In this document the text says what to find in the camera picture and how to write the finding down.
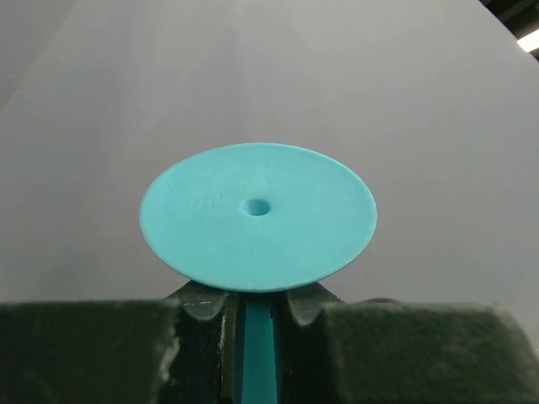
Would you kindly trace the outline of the blue wine glass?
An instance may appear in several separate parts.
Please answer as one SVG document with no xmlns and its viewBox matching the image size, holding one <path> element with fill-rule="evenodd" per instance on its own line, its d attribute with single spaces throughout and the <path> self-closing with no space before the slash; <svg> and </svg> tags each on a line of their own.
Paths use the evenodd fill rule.
<svg viewBox="0 0 539 404">
<path fill-rule="evenodd" d="M 188 157 L 161 173 L 140 207 L 141 233 L 171 269 L 227 296 L 221 396 L 281 399 L 279 293 L 354 261 L 377 222 L 365 182 L 299 146 L 245 143 Z"/>
</svg>

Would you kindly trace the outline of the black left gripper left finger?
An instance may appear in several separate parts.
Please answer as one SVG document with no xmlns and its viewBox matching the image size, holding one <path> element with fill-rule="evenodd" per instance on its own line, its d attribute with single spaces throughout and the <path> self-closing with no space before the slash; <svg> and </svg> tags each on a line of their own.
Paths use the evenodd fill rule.
<svg viewBox="0 0 539 404">
<path fill-rule="evenodd" d="M 5 303 L 1 400 L 232 401 L 239 301 L 190 282 L 156 300 Z"/>
</svg>

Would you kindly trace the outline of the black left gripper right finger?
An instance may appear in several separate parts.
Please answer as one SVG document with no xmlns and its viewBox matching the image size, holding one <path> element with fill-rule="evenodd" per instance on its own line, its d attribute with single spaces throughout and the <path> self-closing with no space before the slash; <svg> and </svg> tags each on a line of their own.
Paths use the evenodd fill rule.
<svg viewBox="0 0 539 404">
<path fill-rule="evenodd" d="M 278 295 L 285 403 L 535 403 L 538 358 L 508 313 L 478 304 Z"/>
</svg>

